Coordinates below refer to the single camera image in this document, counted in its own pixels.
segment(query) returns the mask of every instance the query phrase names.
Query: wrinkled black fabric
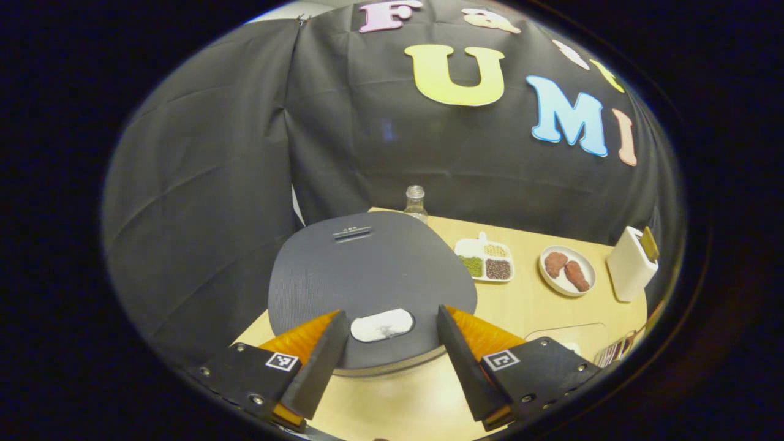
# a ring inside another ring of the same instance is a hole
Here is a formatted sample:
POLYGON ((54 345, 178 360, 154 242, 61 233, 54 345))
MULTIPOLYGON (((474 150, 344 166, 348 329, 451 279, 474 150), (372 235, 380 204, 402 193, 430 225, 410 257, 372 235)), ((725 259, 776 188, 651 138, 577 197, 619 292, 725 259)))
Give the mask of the wrinkled black fabric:
POLYGON ((435 216, 608 245, 627 225, 649 225, 662 256, 648 311, 661 300, 683 241, 682 187, 664 129, 633 87, 618 78, 620 93, 592 64, 577 66, 553 38, 601 58, 520 13, 496 11, 522 30, 511 34, 463 19, 481 2, 423 3, 404 27, 367 34, 358 5, 301 26, 246 24, 133 115, 107 174, 103 243, 130 319, 169 361, 206 360, 267 308, 274 258, 301 228, 292 185, 306 224, 402 210, 406 187, 421 184, 435 216), (480 79, 466 47, 501 51, 503 96, 480 107, 425 97, 403 52, 418 44, 453 47, 450 75, 464 86, 480 79), (607 157, 533 137, 527 75, 572 103, 588 93, 603 104, 607 157), (613 108, 633 121, 637 166, 618 157, 613 108))

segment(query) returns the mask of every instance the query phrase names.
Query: letter m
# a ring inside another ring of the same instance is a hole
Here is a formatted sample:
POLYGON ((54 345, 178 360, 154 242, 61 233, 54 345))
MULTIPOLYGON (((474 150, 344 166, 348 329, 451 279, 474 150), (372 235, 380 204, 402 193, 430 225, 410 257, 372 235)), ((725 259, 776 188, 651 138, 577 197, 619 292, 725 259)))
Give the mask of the letter m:
POLYGON ((574 145, 580 132, 583 132, 580 147, 593 155, 607 156, 599 100, 587 93, 580 93, 573 107, 558 85, 549 79, 529 75, 525 81, 534 87, 539 98, 539 125, 532 130, 536 139, 561 141, 561 133, 555 127, 557 118, 569 145, 574 145))

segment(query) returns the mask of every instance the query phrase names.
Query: clear glass bottle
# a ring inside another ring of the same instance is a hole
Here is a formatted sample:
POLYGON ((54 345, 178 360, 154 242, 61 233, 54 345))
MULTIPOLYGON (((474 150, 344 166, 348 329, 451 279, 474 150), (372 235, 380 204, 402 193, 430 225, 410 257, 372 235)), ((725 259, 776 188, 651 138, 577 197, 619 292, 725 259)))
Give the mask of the clear glass bottle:
POLYGON ((406 213, 427 224, 427 211, 425 211, 425 189, 421 185, 411 185, 405 191, 408 201, 405 204, 406 213))

